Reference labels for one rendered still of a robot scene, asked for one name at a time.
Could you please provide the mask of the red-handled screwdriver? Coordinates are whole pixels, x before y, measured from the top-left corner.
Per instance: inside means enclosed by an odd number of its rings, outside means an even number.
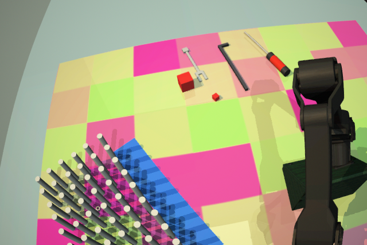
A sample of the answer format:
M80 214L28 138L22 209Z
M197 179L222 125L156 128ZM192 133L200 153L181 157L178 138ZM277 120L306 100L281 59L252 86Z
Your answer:
M257 43L247 32L244 31L244 33L250 37L260 48L262 48L259 43ZM290 69L286 67L282 61L277 58L272 52L268 53L265 49L262 48L263 51L266 52L267 56L266 58L277 68L283 76L288 76L290 74Z

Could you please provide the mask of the blue flat strip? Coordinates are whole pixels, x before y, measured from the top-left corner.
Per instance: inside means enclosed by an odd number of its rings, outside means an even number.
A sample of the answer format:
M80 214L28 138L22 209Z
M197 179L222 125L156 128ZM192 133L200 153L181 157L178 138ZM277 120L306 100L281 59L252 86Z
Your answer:
M177 192L135 138L114 153L181 244L224 245Z

